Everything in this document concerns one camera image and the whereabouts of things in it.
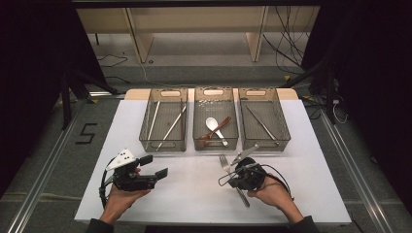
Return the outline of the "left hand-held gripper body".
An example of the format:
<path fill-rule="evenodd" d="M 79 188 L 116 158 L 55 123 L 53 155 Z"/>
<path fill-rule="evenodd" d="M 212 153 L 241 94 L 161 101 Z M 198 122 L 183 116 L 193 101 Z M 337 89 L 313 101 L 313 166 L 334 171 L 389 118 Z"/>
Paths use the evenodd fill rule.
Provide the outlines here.
<path fill-rule="evenodd" d="M 124 149 L 106 166 L 106 171 L 114 171 L 112 181 L 118 189 L 136 191 L 155 187 L 156 175 L 140 176 L 135 172 L 139 159 L 130 150 Z"/>

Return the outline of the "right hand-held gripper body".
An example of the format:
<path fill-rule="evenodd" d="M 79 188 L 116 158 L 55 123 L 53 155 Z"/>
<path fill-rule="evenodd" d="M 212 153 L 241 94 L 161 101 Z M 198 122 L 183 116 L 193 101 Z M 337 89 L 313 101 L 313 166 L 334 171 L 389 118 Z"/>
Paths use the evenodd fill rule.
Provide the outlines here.
<path fill-rule="evenodd" d="M 261 188 L 266 172 L 250 157 L 250 154 L 258 148 L 259 145 L 254 145 L 247 150 L 243 150 L 232 160 L 230 165 L 235 165 L 235 169 L 229 174 L 230 179 L 228 183 L 231 187 L 242 190 L 257 190 Z"/>

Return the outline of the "white chopstick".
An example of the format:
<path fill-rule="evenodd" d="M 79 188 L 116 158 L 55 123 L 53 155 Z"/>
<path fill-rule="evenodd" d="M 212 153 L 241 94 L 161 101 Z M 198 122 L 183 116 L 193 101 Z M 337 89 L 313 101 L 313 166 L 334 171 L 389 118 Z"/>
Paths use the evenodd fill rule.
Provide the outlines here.
<path fill-rule="evenodd" d="M 148 135 L 148 141 L 152 138 L 152 133 L 153 133 L 153 129 L 154 129 L 154 126 L 155 126 L 155 120 L 156 120 L 156 117 L 157 117 L 159 105 L 160 105 L 160 101 L 157 101 L 156 107 L 155 107 L 155 110 L 154 110 L 153 120 L 152 120 L 152 123 L 151 123 L 149 135 Z"/>
<path fill-rule="evenodd" d="M 187 105 L 184 105 L 184 107 L 181 109 L 180 113 L 177 115 L 177 117 L 175 118 L 172 125 L 169 127 L 169 129 L 166 132 L 165 136 L 163 137 L 161 143 L 157 146 L 156 151 L 159 151 L 159 149 L 162 147 L 163 143 L 166 141 L 167 137 L 170 135 L 170 133 L 172 132 L 172 130 L 174 129 L 174 127 L 176 126 L 178 121 L 181 119 L 181 117 L 182 117 L 183 113 L 186 111 L 186 109 L 187 109 Z"/>

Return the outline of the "smoky clear plastic bin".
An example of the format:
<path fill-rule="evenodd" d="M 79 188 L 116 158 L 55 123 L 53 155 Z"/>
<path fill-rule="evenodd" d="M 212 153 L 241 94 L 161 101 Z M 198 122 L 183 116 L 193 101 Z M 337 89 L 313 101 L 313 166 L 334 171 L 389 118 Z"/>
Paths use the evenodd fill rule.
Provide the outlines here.
<path fill-rule="evenodd" d="M 159 151 L 157 146 L 161 143 L 169 127 L 174 122 L 181 110 L 181 98 L 188 102 L 189 90 L 187 88 L 152 89 L 146 107 L 146 112 L 141 125 L 139 141 L 146 152 L 185 151 L 186 142 L 179 139 L 179 124 L 176 124 Z M 160 101 L 157 117 L 154 123 L 152 138 L 148 135 L 155 113 L 157 101 Z"/>
<path fill-rule="evenodd" d="M 284 151 L 291 134 L 284 117 L 276 88 L 240 88 L 238 90 L 240 115 L 242 117 L 242 148 L 259 145 L 257 151 Z M 277 146 L 248 111 L 249 106 L 278 139 Z"/>
<path fill-rule="evenodd" d="M 199 138 L 210 132 L 205 124 L 207 117 L 221 123 L 226 117 L 231 121 L 220 129 L 228 142 L 225 147 L 217 134 L 208 147 L 202 147 Z M 192 138 L 196 150 L 235 150 L 239 139 L 233 89 L 231 87 L 197 87 L 194 91 Z"/>

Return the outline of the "brown wooden spoon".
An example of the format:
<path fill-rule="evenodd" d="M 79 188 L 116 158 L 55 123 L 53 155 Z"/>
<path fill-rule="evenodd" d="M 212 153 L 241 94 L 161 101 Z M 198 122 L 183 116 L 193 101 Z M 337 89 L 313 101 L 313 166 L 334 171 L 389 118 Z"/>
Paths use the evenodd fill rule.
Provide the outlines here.
<path fill-rule="evenodd" d="M 210 130 L 210 132 L 199 138 L 200 145 L 202 147 L 208 147 L 213 135 L 217 133 L 226 124 L 228 124 L 230 121 L 231 121 L 230 116 L 227 116 L 221 123 L 218 123 L 214 117 L 211 117 L 211 116 L 207 117 L 205 120 L 205 124 Z"/>

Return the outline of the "white ceramic spoon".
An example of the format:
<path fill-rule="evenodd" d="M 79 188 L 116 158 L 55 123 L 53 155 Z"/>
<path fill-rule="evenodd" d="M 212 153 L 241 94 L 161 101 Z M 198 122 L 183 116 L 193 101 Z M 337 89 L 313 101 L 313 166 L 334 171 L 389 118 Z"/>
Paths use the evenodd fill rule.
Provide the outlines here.
<path fill-rule="evenodd" d="M 225 147 L 228 146 L 228 142 L 223 136 L 223 133 L 220 129 L 225 126 L 230 121 L 230 117 L 226 117 L 221 123 L 218 123 L 217 120 L 213 117 L 208 117 L 205 121 L 206 126 L 211 130 L 208 134 L 209 137 L 212 137 L 214 134 L 217 134 L 218 137 L 222 140 L 222 143 Z"/>

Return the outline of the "person's left hand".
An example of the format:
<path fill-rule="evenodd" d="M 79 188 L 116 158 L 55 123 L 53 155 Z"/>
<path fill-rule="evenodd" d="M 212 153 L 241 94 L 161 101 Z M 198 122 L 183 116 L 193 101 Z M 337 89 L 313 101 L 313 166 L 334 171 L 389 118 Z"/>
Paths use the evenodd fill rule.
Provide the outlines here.
<path fill-rule="evenodd" d="M 113 225 L 121 215 L 130 208 L 137 199 L 149 194 L 151 191 L 137 190 L 124 191 L 119 190 L 115 185 L 111 187 L 109 198 L 104 207 L 103 214 L 99 218 L 101 221 Z"/>

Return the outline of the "person's right hand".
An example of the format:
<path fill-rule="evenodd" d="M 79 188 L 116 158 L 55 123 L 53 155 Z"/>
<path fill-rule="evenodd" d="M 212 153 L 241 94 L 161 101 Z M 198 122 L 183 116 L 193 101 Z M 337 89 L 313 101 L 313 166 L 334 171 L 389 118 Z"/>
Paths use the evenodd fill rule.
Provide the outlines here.
<path fill-rule="evenodd" d="M 259 199 L 266 205 L 276 207 L 285 216 L 297 212 L 296 205 L 286 189 L 274 178 L 266 177 L 259 189 L 250 190 L 247 195 Z"/>

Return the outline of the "black metal stand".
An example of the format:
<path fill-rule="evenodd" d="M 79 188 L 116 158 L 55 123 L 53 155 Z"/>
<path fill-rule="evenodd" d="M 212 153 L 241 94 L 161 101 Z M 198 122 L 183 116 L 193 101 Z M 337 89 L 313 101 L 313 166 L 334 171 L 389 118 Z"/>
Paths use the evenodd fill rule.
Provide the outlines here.
<path fill-rule="evenodd" d="M 326 96 L 326 115 L 332 124 L 336 123 L 335 116 L 333 114 L 333 100 L 335 97 L 334 90 L 334 71 L 333 66 L 328 62 L 320 61 L 309 70 L 300 74 L 295 79 L 286 82 L 281 85 L 281 88 L 291 88 L 298 83 L 303 82 L 307 78 L 312 77 L 313 80 L 309 85 L 309 91 L 312 94 L 324 94 Z"/>
<path fill-rule="evenodd" d="M 66 129 L 72 119 L 71 103 L 70 103 L 70 93 L 72 91 L 75 96 L 80 100 L 86 100 L 90 93 L 86 89 L 86 84 L 91 83 L 107 92 L 120 95 L 123 91 L 119 91 L 103 81 L 99 81 L 97 78 L 81 71 L 78 68 L 73 68 L 69 66 L 63 72 L 60 79 L 61 86 L 61 100 L 63 106 L 63 126 L 62 129 Z"/>

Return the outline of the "beige wooden desk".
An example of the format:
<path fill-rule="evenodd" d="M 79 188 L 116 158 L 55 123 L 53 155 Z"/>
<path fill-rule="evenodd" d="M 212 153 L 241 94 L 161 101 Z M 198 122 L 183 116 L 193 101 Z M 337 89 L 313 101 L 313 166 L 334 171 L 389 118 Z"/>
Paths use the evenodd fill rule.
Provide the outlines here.
<path fill-rule="evenodd" d="M 226 33 L 246 35 L 251 59 L 259 59 L 265 32 L 309 33 L 318 6 L 174 7 L 79 9 L 88 34 L 127 34 L 140 62 L 147 60 L 155 33 Z"/>

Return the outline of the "black curtain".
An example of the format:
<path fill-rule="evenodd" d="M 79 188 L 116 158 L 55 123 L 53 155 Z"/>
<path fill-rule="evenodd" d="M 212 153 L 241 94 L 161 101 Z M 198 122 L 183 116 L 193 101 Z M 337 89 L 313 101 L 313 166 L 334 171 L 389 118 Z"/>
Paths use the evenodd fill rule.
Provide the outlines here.
<path fill-rule="evenodd" d="M 106 82 L 72 0 L 0 0 L 0 197 L 72 70 Z"/>
<path fill-rule="evenodd" d="M 412 214 L 412 0 L 324 0 L 304 55 L 315 65 L 345 16 L 361 9 L 336 57 L 338 92 L 396 194 Z"/>

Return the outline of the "aluminium floor rail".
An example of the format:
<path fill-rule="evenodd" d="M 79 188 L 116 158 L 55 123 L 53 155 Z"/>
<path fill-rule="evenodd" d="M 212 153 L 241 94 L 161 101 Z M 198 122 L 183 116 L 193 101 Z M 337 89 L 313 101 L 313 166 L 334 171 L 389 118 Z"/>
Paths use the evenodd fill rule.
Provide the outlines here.
<path fill-rule="evenodd" d="M 378 233 L 394 233 L 384 209 L 368 185 L 337 127 L 321 111 L 321 119 Z"/>
<path fill-rule="evenodd" d="M 59 131 L 57 141 L 53 144 L 52 150 L 43 163 L 40 173 L 36 176 L 35 182 L 31 185 L 30 190 L 23 195 L 21 206 L 14 216 L 7 233 L 22 233 L 28 220 L 30 219 L 41 194 L 43 193 L 62 152 L 68 142 L 68 138 L 73 131 L 80 112 L 86 105 L 86 100 L 78 101 L 73 107 L 72 119 Z"/>

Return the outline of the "black frame beam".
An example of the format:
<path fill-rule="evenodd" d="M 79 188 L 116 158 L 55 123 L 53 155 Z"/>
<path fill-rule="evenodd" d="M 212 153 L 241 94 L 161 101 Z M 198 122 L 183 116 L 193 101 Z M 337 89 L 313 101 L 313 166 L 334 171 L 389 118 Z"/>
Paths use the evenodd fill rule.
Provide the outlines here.
<path fill-rule="evenodd" d="M 71 0 L 76 8 L 322 6 L 328 0 Z"/>

